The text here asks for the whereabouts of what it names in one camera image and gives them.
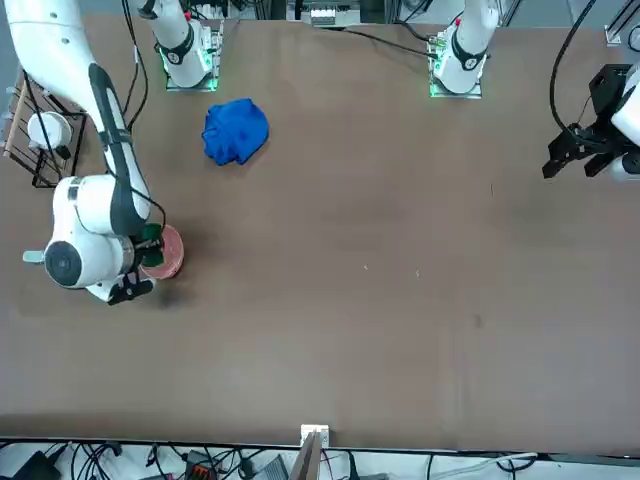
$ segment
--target floor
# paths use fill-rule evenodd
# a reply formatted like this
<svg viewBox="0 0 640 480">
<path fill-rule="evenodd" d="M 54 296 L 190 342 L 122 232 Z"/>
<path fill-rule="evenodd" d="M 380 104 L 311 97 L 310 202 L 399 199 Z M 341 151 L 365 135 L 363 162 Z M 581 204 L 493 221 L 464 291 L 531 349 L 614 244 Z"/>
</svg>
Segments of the floor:
<svg viewBox="0 0 640 480">
<path fill-rule="evenodd" d="M 557 0 L 523 0 L 523 4 L 518 12 L 518 14 L 514 17 L 513 26 L 517 27 L 535 27 L 535 26 L 558 26 L 558 27 L 566 27 L 571 24 L 573 19 L 579 14 L 580 6 L 585 3 L 586 0 L 571 0 L 568 3 L 563 1 L 558 2 Z M 460 0 L 458 2 L 450 1 L 449 3 L 446 0 L 436 0 L 433 5 L 433 10 L 429 12 L 428 15 L 424 15 L 422 21 L 433 21 L 433 22 L 441 22 L 442 19 L 451 18 L 452 12 L 457 13 L 458 8 L 453 8 L 458 6 Z M 613 13 L 617 10 L 618 5 L 621 3 L 620 0 L 609 0 L 602 1 L 600 4 L 594 9 L 593 14 L 590 18 L 587 19 L 586 24 L 588 26 L 594 28 L 600 28 L 606 21 L 611 18 Z M 81 5 L 84 11 L 96 13 L 96 12 L 105 12 L 105 13 L 114 13 L 118 11 L 118 2 L 115 0 L 102 0 L 102 1 L 81 1 Z M 8 27 L 6 25 L 6 20 L 3 15 L 0 15 L 0 60 L 2 64 L 5 66 L 15 65 L 15 68 L 5 67 L 0 71 L 0 84 L 9 86 L 14 83 L 15 79 L 15 70 L 17 69 L 17 60 L 15 58 L 15 54 L 13 53 L 13 49 L 11 47 L 11 42 L 9 40 Z M 2 99 L 3 104 L 7 103 L 6 97 Z M 12 455 L 12 460 L 9 463 L 8 455 L 10 452 L 3 452 L 0 456 L 0 473 L 11 474 L 15 472 L 15 469 L 20 465 L 19 462 L 23 461 L 25 458 L 25 452 L 21 453 L 17 451 Z M 142 450 L 133 454 L 136 458 L 144 455 L 146 457 L 146 451 L 142 452 Z M 362 472 L 363 474 L 372 474 L 378 473 L 380 471 L 388 472 L 390 477 L 393 476 L 394 479 L 411 479 L 411 478 L 424 478 L 424 467 L 426 461 L 428 460 L 427 456 L 415 456 L 415 455 L 398 455 L 396 457 L 384 457 L 384 462 L 376 463 L 382 457 L 378 459 L 375 458 L 375 455 L 382 454 L 360 454 L 362 456 L 362 460 L 358 460 L 358 462 L 363 465 Z M 171 459 L 170 453 L 167 453 L 164 457 L 167 462 L 167 470 L 168 471 L 177 471 L 177 468 L 180 466 L 177 459 Z M 446 468 L 457 468 L 459 460 L 450 460 L 444 459 L 440 463 L 440 465 L 434 466 L 434 472 L 444 471 Z M 288 459 L 287 464 L 292 464 L 291 458 Z M 344 458 L 340 458 L 336 460 L 336 466 L 333 468 L 336 478 L 340 478 L 342 475 L 348 473 L 347 462 Z M 549 469 L 553 469 L 555 475 L 553 477 L 549 476 Z M 532 467 L 532 470 L 528 471 L 526 476 L 529 478 L 533 478 L 536 476 L 536 472 L 539 473 L 539 478 L 572 478 L 572 477 L 585 477 L 589 479 L 598 479 L 598 478 L 635 478 L 638 476 L 637 470 L 628 469 L 622 467 L 587 467 L 588 474 L 584 471 L 576 471 L 575 469 L 579 468 L 579 466 L 573 464 L 564 464 L 564 463 L 556 463 L 556 462 L 540 462 L 536 466 Z M 127 474 L 123 474 L 122 477 L 119 478 L 141 478 L 142 472 L 145 470 L 139 469 L 137 463 L 133 463 L 131 466 L 127 467 Z M 153 475 L 156 472 L 148 472 L 148 475 Z M 502 474 L 497 469 L 491 469 L 491 475 L 487 475 L 487 477 L 493 478 L 505 478 L 505 474 Z M 322 475 L 323 480 L 328 479 L 329 472 L 325 471 Z"/>
</svg>

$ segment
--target small white object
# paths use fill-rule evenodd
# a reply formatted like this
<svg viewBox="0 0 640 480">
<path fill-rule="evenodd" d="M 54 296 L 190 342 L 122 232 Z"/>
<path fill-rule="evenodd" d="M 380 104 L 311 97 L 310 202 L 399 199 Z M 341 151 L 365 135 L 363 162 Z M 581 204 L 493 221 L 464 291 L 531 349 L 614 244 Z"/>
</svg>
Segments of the small white object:
<svg viewBox="0 0 640 480">
<path fill-rule="evenodd" d="M 44 263 L 44 252 L 42 250 L 27 250 L 22 254 L 22 261 L 32 265 L 42 265 Z"/>
<path fill-rule="evenodd" d="M 307 439 L 309 434 L 318 432 L 321 435 L 321 446 L 323 449 L 329 448 L 329 425 L 312 425 L 304 424 L 300 425 L 300 446 Z"/>
<path fill-rule="evenodd" d="M 71 126 L 69 122 L 57 112 L 42 112 L 42 123 L 49 137 L 51 148 L 67 146 L 71 142 Z M 27 123 L 29 139 L 40 148 L 47 148 L 47 140 L 42 131 L 40 120 L 37 114 L 31 115 Z"/>
</svg>

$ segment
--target black cable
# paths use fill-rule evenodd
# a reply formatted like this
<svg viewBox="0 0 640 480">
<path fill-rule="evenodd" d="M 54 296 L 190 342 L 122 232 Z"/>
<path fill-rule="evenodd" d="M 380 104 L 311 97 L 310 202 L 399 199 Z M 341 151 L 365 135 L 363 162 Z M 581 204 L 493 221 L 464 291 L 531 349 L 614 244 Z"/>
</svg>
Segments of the black cable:
<svg viewBox="0 0 640 480">
<path fill-rule="evenodd" d="M 138 48 L 138 41 L 136 40 L 136 33 L 135 33 L 135 29 L 133 28 L 133 20 L 131 19 L 131 10 L 129 7 L 129 1 L 121 0 L 121 3 L 122 3 L 122 11 L 124 13 L 124 18 L 127 23 L 127 28 L 129 30 L 129 36 L 131 37 L 131 41 L 133 42 L 134 48 L 136 49 L 136 55 L 137 55 L 138 61 L 140 62 L 142 75 L 144 76 L 144 93 L 142 94 L 142 100 L 140 102 L 140 106 L 138 107 L 136 112 L 131 117 L 131 120 L 127 124 L 127 130 L 132 131 L 133 124 L 138 119 L 138 116 L 140 116 L 142 109 L 147 103 L 147 97 L 149 96 L 149 77 L 147 76 L 147 69 L 144 66 L 144 60 L 142 59 L 142 55 L 140 54 L 140 49 Z"/>
<path fill-rule="evenodd" d="M 582 106 L 582 111 L 580 112 L 580 116 L 576 121 L 577 124 L 580 124 L 580 120 L 582 120 L 582 116 L 584 115 L 584 112 L 587 110 L 587 105 L 589 105 L 589 100 L 591 100 L 591 94 L 589 94 L 587 99 L 584 101 L 584 105 Z"/>
<path fill-rule="evenodd" d="M 455 17 L 453 17 L 453 20 L 451 20 L 451 22 L 449 23 L 449 26 L 453 25 L 457 19 L 460 18 L 460 16 L 464 13 L 464 10 L 461 11 L 458 15 L 456 15 Z"/>
<path fill-rule="evenodd" d="M 49 448 L 47 448 L 43 453 L 47 455 L 51 450 L 53 450 L 57 445 L 60 445 L 60 442 L 52 444 Z"/>
<path fill-rule="evenodd" d="M 125 21 L 127 23 L 127 28 L 129 30 L 129 36 L 131 37 L 131 41 L 133 42 L 133 46 L 134 46 L 134 48 L 136 50 L 136 58 L 140 62 L 140 68 L 142 69 L 142 74 L 144 75 L 144 94 L 142 96 L 142 101 L 140 103 L 140 106 L 138 107 L 138 110 L 136 110 L 136 113 L 133 114 L 133 117 L 131 118 L 131 120 L 129 121 L 129 124 L 127 125 L 127 130 L 131 131 L 132 128 L 133 128 L 133 124 L 135 123 L 136 119 L 140 115 L 140 112 L 142 112 L 142 109 L 144 108 L 145 103 L 147 102 L 147 96 L 148 96 L 148 93 L 149 93 L 149 77 L 147 76 L 147 69 L 144 66 L 144 61 L 142 60 L 142 55 L 140 54 L 140 49 L 138 48 L 138 42 L 136 40 L 136 33 L 135 33 L 134 28 L 133 28 L 133 20 L 131 19 L 131 10 L 129 8 L 129 1 L 128 0 L 121 0 L 121 3 L 122 3 L 122 11 L 124 13 L 124 18 L 125 18 Z M 127 103 L 125 104 L 125 108 L 127 108 L 129 106 L 128 103 L 129 103 L 129 97 L 127 97 Z M 160 213 L 162 214 L 162 228 L 161 228 L 160 231 L 164 232 L 164 227 L 167 224 L 167 212 L 165 212 L 164 208 L 162 208 L 162 205 L 160 205 L 158 202 L 153 200 L 151 197 L 145 195 L 144 193 L 142 193 L 139 190 L 137 190 L 136 188 L 134 188 L 133 185 L 131 185 L 128 182 L 128 180 L 124 180 L 123 178 L 121 178 L 118 175 L 116 175 L 111 170 L 111 167 L 109 166 L 109 164 L 107 162 L 105 162 L 105 163 L 107 165 L 107 172 L 109 173 L 109 175 L 111 175 L 113 178 L 115 178 L 116 181 L 119 181 L 119 182 L 123 183 L 124 185 L 127 185 L 132 193 L 135 193 L 140 198 L 146 200 L 147 202 L 152 204 L 154 207 L 156 207 L 160 211 Z"/>
<path fill-rule="evenodd" d="M 435 455 L 429 457 L 429 463 L 427 463 L 427 478 L 425 480 L 431 480 L 431 465 L 433 465 L 433 458 Z"/>
<path fill-rule="evenodd" d="M 638 28 L 640 28 L 640 24 L 638 24 L 635 27 L 633 27 L 629 31 L 629 36 L 627 37 L 627 46 L 629 47 L 629 50 L 631 50 L 632 52 L 636 52 L 636 53 L 640 53 L 640 49 L 635 48 L 633 45 L 631 45 L 631 36 L 633 35 L 633 32 L 635 32 Z"/>
<path fill-rule="evenodd" d="M 91 454 L 94 458 L 94 467 L 98 468 L 98 473 L 100 474 L 100 478 L 102 478 L 102 480 L 111 480 L 111 477 L 107 475 L 107 472 L 105 472 L 102 468 L 102 465 L 100 465 L 100 458 L 102 457 L 102 455 L 104 455 L 108 448 L 109 447 L 107 447 L 106 445 L 101 445 L 97 448 L 97 450 L 94 450 L 93 447 L 89 445 L 89 450 L 91 450 Z"/>
<path fill-rule="evenodd" d="M 353 453 L 351 453 L 351 450 L 347 450 L 347 455 L 349 455 L 349 480 L 360 480 L 358 468 L 356 467 L 356 459 Z"/>
<path fill-rule="evenodd" d="M 170 448 L 171 450 L 173 450 L 173 451 L 174 451 L 174 453 L 175 453 L 176 455 L 178 455 L 178 456 L 180 457 L 180 459 L 181 459 L 183 462 L 185 462 L 185 463 L 186 463 L 186 461 L 187 461 L 187 460 L 188 460 L 188 458 L 189 458 L 189 454 L 188 454 L 188 453 L 180 453 L 180 452 L 178 451 L 178 449 L 177 449 L 175 446 L 173 446 L 172 444 L 169 444 L 169 448 Z"/>
<path fill-rule="evenodd" d="M 507 460 L 509 462 L 509 467 L 503 466 L 502 464 L 500 464 L 500 462 L 496 462 L 496 465 L 498 465 L 498 468 L 503 472 L 515 474 L 516 472 L 521 472 L 522 470 L 526 470 L 527 468 L 531 467 L 534 463 L 536 463 L 536 460 L 536 458 L 532 458 L 531 460 L 528 460 L 527 463 L 523 463 L 522 465 L 518 466 L 514 466 L 512 460 Z"/>
<path fill-rule="evenodd" d="M 558 126 L 563 131 L 568 132 L 573 137 L 574 141 L 578 145 L 588 146 L 588 147 L 594 149 L 596 152 L 605 152 L 605 151 L 608 150 L 608 144 L 606 142 L 596 142 L 596 141 L 593 141 L 593 140 L 587 140 L 586 138 L 582 138 L 576 132 L 574 132 L 572 129 L 568 128 L 564 124 L 564 122 L 560 118 L 560 115 L 558 115 L 558 110 L 556 108 L 556 92 L 555 92 L 555 90 L 556 90 L 556 77 L 558 76 L 558 67 L 560 66 L 560 62 L 562 61 L 562 57 L 564 57 L 564 54 L 566 53 L 567 49 L 569 48 L 569 45 L 571 44 L 571 41 L 573 40 L 573 37 L 575 36 L 576 32 L 578 31 L 578 28 L 580 27 L 580 25 L 584 21 L 585 17 L 587 16 L 587 14 L 591 10 L 591 8 L 593 8 L 593 5 L 597 1 L 598 0 L 589 0 L 589 3 L 584 7 L 584 10 L 582 10 L 582 13 L 580 14 L 578 19 L 575 21 L 575 23 L 571 27 L 571 30 L 569 31 L 569 34 L 567 35 L 567 38 L 565 38 L 564 43 L 562 44 L 562 47 L 560 47 L 560 51 L 558 52 L 558 56 L 556 57 L 556 60 L 553 63 L 553 69 L 551 70 L 551 80 L 549 82 L 549 106 L 551 108 L 551 115 L 553 115 L 553 119 L 556 121 Z"/>
<path fill-rule="evenodd" d="M 429 58 L 437 58 L 437 56 L 435 54 L 433 54 L 433 53 L 427 53 L 427 52 L 423 52 L 421 50 L 416 50 L 414 48 L 405 47 L 404 45 L 400 45 L 399 43 L 393 43 L 393 42 L 390 42 L 389 40 L 385 40 L 384 38 L 376 37 L 375 35 L 370 35 L 368 33 L 358 32 L 356 30 L 347 30 L 347 29 L 340 30 L 340 31 L 345 32 L 345 33 L 351 33 L 352 35 L 359 35 L 361 37 L 369 38 L 369 39 L 374 40 L 376 42 L 381 42 L 381 43 L 384 43 L 386 45 L 390 45 L 392 47 L 399 48 L 400 50 L 405 50 L 407 52 L 413 53 L 415 55 L 421 55 L 423 57 L 429 57 Z"/>
<path fill-rule="evenodd" d="M 207 20 L 207 17 L 205 17 L 202 13 L 200 13 L 196 7 L 190 7 L 189 12 L 194 14 L 196 18 L 199 20 Z"/>
<path fill-rule="evenodd" d="M 113 170 L 111 170 L 111 167 L 109 166 L 108 162 L 105 162 L 105 165 L 107 166 L 107 172 L 109 173 L 109 175 L 111 175 L 113 178 L 116 179 L 116 181 L 123 183 L 124 185 L 127 185 L 127 187 L 136 195 L 138 195 L 140 198 L 142 198 L 143 200 L 146 200 L 147 202 L 149 202 L 151 205 L 153 205 L 154 207 L 156 207 L 159 211 L 160 214 L 162 215 L 162 223 L 161 228 L 160 228 L 160 232 L 164 232 L 164 227 L 166 227 L 167 225 L 167 212 L 164 210 L 164 208 L 162 208 L 162 205 L 160 205 L 158 202 L 156 202 L 154 199 L 152 199 L 151 197 L 145 195 L 144 193 L 140 192 L 138 189 L 134 188 L 133 185 L 131 185 L 130 183 L 127 183 L 127 180 L 119 177 L 118 175 L 116 175 Z"/>
<path fill-rule="evenodd" d="M 409 33 L 411 33 L 411 35 L 413 35 L 414 37 L 416 37 L 418 40 L 422 40 L 423 42 L 428 42 L 433 35 L 420 35 L 418 32 L 416 32 L 413 27 L 411 25 L 409 25 L 406 21 L 404 20 L 396 20 L 395 22 L 396 25 L 402 25 L 404 28 L 406 28 L 407 30 L 409 30 Z"/>
<path fill-rule="evenodd" d="M 207 454 L 207 459 L 209 460 L 209 465 L 211 465 L 211 471 L 213 472 L 213 470 L 215 470 L 215 467 L 213 466 L 213 458 L 211 457 L 211 454 L 209 453 L 209 449 L 205 446 L 204 448 L 204 453 Z"/>
<path fill-rule="evenodd" d="M 225 480 L 226 478 L 229 478 L 231 475 L 233 475 L 233 473 L 238 470 L 240 468 L 240 466 L 242 465 L 243 461 L 247 461 L 247 460 L 251 460 L 253 457 L 255 457 L 256 455 L 258 455 L 259 453 L 264 452 L 266 449 L 262 448 L 260 450 L 258 450 L 257 452 L 252 453 L 251 455 L 249 455 L 248 457 L 243 458 L 240 462 L 238 462 L 237 465 L 235 465 L 234 467 L 229 469 L 229 473 L 227 473 L 224 477 L 222 477 L 220 480 Z"/>
<path fill-rule="evenodd" d="M 131 101 L 131 95 L 133 94 L 133 87 L 136 85 L 136 80 L 138 79 L 138 70 L 140 70 L 136 55 L 136 68 L 133 72 L 133 79 L 131 80 L 131 85 L 129 86 L 129 92 L 127 92 L 127 101 L 124 102 L 124 108 L 122 109 L 122 116 L 126 115 L 127 110 L 129 109 L 129 102 Z"/>
<path fill-rule="evenodd" d="M 160 472 L 160 476 L 165 480 L 169 480 L 169 477 L 167 477 L 165 473 L 162 471 L 162 467 L 160 466 L 160 461 L 158 460 L 158 455 L 155 455 L 155 461 L 156 461 L 156 466 L 158 467 L 158 472 Z"/>
<path fill-rule="evenodd" d="M 404 21 L 409 22 L 409 20 L 411 20 L 413 16 L 420 11 L 420 9 L 423 9 L 426 12 L 432 3 L 433 3 L 433 0 L 422 0 L 422 2 L 420 2 L 418 6 L 413 9 L 413 11 L 409 14 L 409 16 L 404 19 Z"/>
<path fill-rule="evenodd" d="M 80 450 L 80 447 L 82 447 L 82 444 L 78 444 L 76 449 L 73 451 L 73 456 L 71 457 L 71 480 L 76 480 L 76 457 L 78 455 L 78 450 Z"/>
</svg>

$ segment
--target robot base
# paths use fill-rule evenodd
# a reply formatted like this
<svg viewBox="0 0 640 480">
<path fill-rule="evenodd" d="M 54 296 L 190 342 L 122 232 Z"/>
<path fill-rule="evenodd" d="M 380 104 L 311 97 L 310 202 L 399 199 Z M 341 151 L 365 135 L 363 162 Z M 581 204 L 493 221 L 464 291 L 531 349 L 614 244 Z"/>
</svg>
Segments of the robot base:
<svg viewBox="0 0 640 480">
<path fill-rule="evenodd" d="M 446 48 L 437 41 L 434 43 L 427 43 L 427 52 L 435 53 L 438 57 L 441 57 Z M 434 98 L 449 97 L 449 98 L 482 98 L 482 86 L 480 80 L 476 83 L 467 93 L 453 93 L 447 90 L 444 85 L 435 76 L 435 71 L 440 68 L 440 59 L 429 58 L 429 96 Z"/>
<path fill-rule="evenodd" d="M 219 29 L 209 26 L 202 27 L 202 37 L 204 40 L 204 49 L 202 50 L 203 61 L 206 65 L 211 66 L 211 72 L 193 87 L 180 87 L 176 85 L 167 71 L 166 59 L 158 52 L 165 66 L 164 71 L 167 76 L 165 86 L 168 92 L 215 92 L 218 89 L 220 56 L 222 55 L 222 28 L 222 23 Z"/>
</svg>

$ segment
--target cable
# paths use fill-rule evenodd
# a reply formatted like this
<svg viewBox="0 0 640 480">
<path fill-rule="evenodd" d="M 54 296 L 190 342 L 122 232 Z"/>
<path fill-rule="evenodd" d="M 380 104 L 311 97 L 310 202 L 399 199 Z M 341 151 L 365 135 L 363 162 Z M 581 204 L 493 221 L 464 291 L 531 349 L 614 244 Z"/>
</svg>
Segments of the cable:
<svg viewBox="0 0 640 480">
<path fill-rule="evenodd" d="M 461 475 L 461 474 L 465 474 L 465 473 L 471 473 L 471 472 L 477 472 L 479 470 L 484 469 L 485 467 L 493 464 L 493 463 L 498 463 L 498 462 L 507 462 L 509 460 L 518 460 L 521 458 L 537 458 L 538 454 L 535 452 L 529 452 L 529 453 L 517 453 L 515 455 L 505 455 L 502 457 L 497 457 L 497 458 L 489 458 L 487 460 L 484 460 L 480 463 L 477 463 L 475 465 L 471 465 L 469 467 L 463 467 L 463 468 L 457 468 L 454 470 L 449 470 L 446 472 L 438 472 L 435 475 L 433 475 L 433 477 L 431 477 L 431 479 L 433 480 L 441 480 L 443 478 L 448 478 L 448 477 L 452 477 L 454 475 Z"/>
<path fill-rule="evenodd" d="M 435 455 L 430 455 L 429 456 L 429 463 L 427 463 L 426 480 L 431 480 L 431 465 L 433 464 L 433 457 L 435 457 Z"/>
<path fill-rule="evenodd" d="M 496 465 L 503 472 L 515 474 L 516 472 L 521 472 L 522 470 L 526 470 L 527 468 L 531 467 L 534 463 L 536 463 L 536 460 L 537 460 L 536 458 L 532 458 L 527 463 L 523 463 L 522 465 L 518 465 L 518 466 L 514 466 L 512 460 L 508 460 L 508 462 L 509 462 L 509 467 L 508 468 L 502 466 L 500 464 L 500 462 L 496 462 Z"/>
<path fill-rule="evenodd" d="M 431 38 L 433 38 L 433 35 L 420 35 L 418 32 L 416 32 L 413 27 L 411 25 L 409 25 L 406 21 L 404 20 L 396 20 L 395 22 L 396 25 L 402 25 L 404 28 L 406 28 L 407 30 L 409 30 L 409 33 L 411 33 L 411 35 L 413 35 L 414 37 L 416 37 L 418 40 L 422 40 L 423 42 L 428 42 Z"/>
<path fill-rule="evenodd" d="M 418 6 L 413 9 L 413 11 L 409 14 L 409 16 L 404 19 L 404 21 L 408 23 L 409 20 L 411 20 L 413 16 L 420 11 L 421 8 L 424 10 L 424 12 L 426 12 L 432 3 L 433 3 L 433 0 L 422 0 L 422 2 L 420 2 Z"/>
<path fill-rule="evenodd" d="M 142 100 L 140 102 L 140 106 L 131 117 L 131 120 L 127 124 L 127 130 L 132 131 L 133 124 L 138 119 L 138 116 L 142 112 L 145 104 L 147 103 L 147 97 L 149 95 L 149 77 L 147 76 L 147 69 L 144 66 L 144 61 L 142 59 L 142 55 L 140 54 L 140 49 L 138 48 L 138 41 L 136 40 L 136 32 L 133 28 L 133 20 L 131 19 L 131 10 L 129 7 L 129 0 L 121 0 L 122 3 L 122 11 L 124 13 L 125 21 L 127 22 L 127 28 L 129 30 L 129 36 L 131 37 L 131 41 L 133 42 L 133 46 L 136 49 L 136 53 L 138 56 L 138 60 L 140 61 L 140 68 L 142 69 L 142 75 L 144 76 L 144 93 L 142 94 Z"/>
<path fill-rule="evenodd" d="M 631 45 L 631 37 L 633 36 L 633 32 L 635 32 L 638 28 L 640 28 L 640 24 L 638 24 L 635 27 L 633 27 L 629 31 L 629 36 L 627 37 L 627 46 L 629 47 L 629 50 L 631 50 L 632 52 L 636 52 L 636 53 L 640 53 L 640 49 L 638 49 L 638 48 L 634 47 L 633 45 Z"/>
<path fill-rule="evenodd" d="M 261 448 L 260 450 L 258 450 L 257 452 L 252 453 L 251 455 L 249 455 L 248 457 L 240 460 L 240 462 L 238 462 L 238 464 L 235 467 L 232 467 L 231 469 L 229 469 L 229 473 L 227 473 L 224 477 L 222 477 L 220 480 L 225 480 L 226 478 L 229 478 L 231 475 L 233 475 L 233 473 L 238 470 L 238 468 L 240 468 L 240 466 L 242 465 L 242 461 L 247 461 L 247 460 L 251 460 L 253 457 L 255 457 L 256 455 L 258 455 L 259 453 L 264 452 L 266 449 L 265 448 Z"/>
<path fill-rule="evenodd" d="M 331 477 L 331 480 L 335 480 L 333 478 L 333 470 L 331 469 L 331 461 L 329 457 L 327 457 L 327 452 L 325 450 L 322 450 L 322 456 L 324 457 L 325 462 L 327 462 L 327 468 L 329 469 L 329 476 Z"/>
<path fill-rule="evenodd" d="M 380 38 L 380 37 L 376 37 L 375 35 L 370 35 L 368 33 L 364 33 L 364 32 L 358 32 L 356 30 L 338 30 L 338 31 L 342 31 L 345 33 L 351 33 L 352 35 L 359 35 L 361 37 L 365 37 L 365 38 L 369 38 L 371 40 L 374 40 L 376 42 L 381 42 L 384 43 L 386 45 L 395 47 L 395 48 L 399 48 L 400 50 L 405 50 L 407 52 L 413 53 L 415 55 L 420 55 L 423 57 L 429 57 L 429 58 L 436 58 L 435 54 L 432 53 L 427 53 L 427 52 L 423 52 L 421 50 L 416 50 L 414 48 L 410 48 L 410 47 L 405 47 L 404 45 L 400 45 L 399 43 L 393 43 L 390 42 L 389 40 L 385 40 L 384 38 Z"/>
<path fill-rule="evenodd" d="M 560 47 L 560 51 L 558 52 L 558 56 L 556 57 L 556 60 L 553 63 L 553 69 L 551 70 L 551 80 L 549 82 L 549 106 L 551 108 L 551 115 L 553 115 L 553 119 L 556 121 L 558 126 L 563 131 L 568 132 L 573 137 L 574 141 L 578 145 L 588 146 L 588 147 L 591 147 L 591 148 L 595 149 L 596 151 L 603 152 L 603 151 L 607 151 L 608 150 L 608 144 L 607 144 L 606 141 L 605 142 L 596 142 L 596 141 L 593 141 L 593 140 L 587 140 L 585 138 L 582 138 L 577 133 L 575 133 L 572 129 L 568 128 L 563 123 L 562 119 L 560 118 L 560 115 L 558 115 L 558 110 L 556 108 L 556 92 L 555 92 L 555 90 L 556 90 L 556 77 L 558 76 L 558 67 L 560 66 L 560 62 L 562 61 L 562 57 L 564 57 L 564 54 L 566 53 L 567 49 L 569 48 L 569 45 L 571 44 L 571 41 L 573 40 L 573 37 L 575 36 L 576 32 L 578 31 L 578 28 L 580 27 L 580 25 L 584 21 L 585 17 L 587 16 L 587 14 L 591 10 L 591 8 L 593 8 L 593 5 L 597 1 L 598 0 L 589 0 L 589 3 L 584 7 L 584 10 L 582 10 L 582 13 L 580 14 L 580 16 L 578 17 L 576 22 L 571 27 L 571 30 L 569 31 L 569 34 L 567 35 L 567 38 L 565 38 L 564 43 L 562 44 L 562 47 Z"/>
<path fill-rule="evenodd" d="M 589 100 L 591 100 L 591 94 L 589 94 L 587 99 L 584 101 L 584 105 L 582 106 L 582 111 L 580 112 L 580 116 L 576 121 L 577 124 L 580 124 L 580 120 L 582 120 L 582 116 L 584 115 L 584 112 L 587 110 L 587 105 L 589 105 Z"/>
<path fill-rule="evenodd" d="M 97 450 L 94 450 L 93 447 L 89 445 L 89 450 L 91 450 L 91 454 L 94 458 L 93 465 L 94 467 L 98 468 L 98 473 L 100 473 L 100 477 L 102 478 L 102 480 L 110 480 L 109 475 L 107 475 L 107 473 L 102 468 L 102 465 L 100 465 L 100 458 L 102 457 L 102 455 L 104 455 L 108 448 L 109 447 L 107 447 L 106 445 L 101 445 Z"/>
<path fill-rule="evenodd" d="M 178 451 L 178 449 L 177 449 L 176 447 L 174 447 L 172 444 L 169 444 L 169 448 L 170 448 L 171 450 L 173 450 L 173 451 L 174 451 L 174 453 L 180 457 L 180 460 L 182 460 L 183 462 L 185 462 L 185 463 L 186 463 L 186 461 L 187 461 L 187 460 L 188 460 L 188 458 L 189 458 L 189 454 L 188 454 L 188 453 L 180 453 L 180 452 Z"/>
<path fill-rule="evenodd" d="M 124 108 L 122 109 L 122 116 L 126 115 L 127 110 L 129 109 L 129 102 L 131 101 L 131 95 L 133 94 L 133 87 L 135 87 L 136 80 L 138 79 L 138 70 L 140 70 L 140 68 L 138 66 L 138 62 L 136 61 L 136 68 L 133 72 L 133 79 L 131 80 L 131 85 L 129 86 L 129 92 L 127 93 L 127 101 L 124 102 Z"/>
<path fill-rule="evenodd" d="M 158 467 L 158 472 L 160 472 L 160 476 L 165 480 L 169 480 L 169 477 L 167 477 L 165 473 L 162 471 L 162 467 L 160 466 L 160 461 L 158 460 L 158 455 L 155 455 L 155 462 L 156 462 L 156 466 Z"/>
<path fill-rule="evenodd" d="M 453 25 L 454 23 L 456 23 L 456 20 L 460 18 L 460 16 L 464 13 L 464 10 L 461 11 L 458 15 L 456 15 L 455 17 L 453 17 L 453 20 L 451 20 L 451 22 L 449 23 L 449 26 Z"/>
<path fill-rule="evenodd" d="M 51 446 L 49 446 L 49 448 L 47 448 L 43 453 L 45 455 L 47 455 L 51 450 L 53 450 L 54 448 L 56 448 L 57 445 L 60 445 L 61 443 L 66 443 L 66 442 L 57 442 L 57 443 L 53 443 L 51 444 Z"/>
</svg>

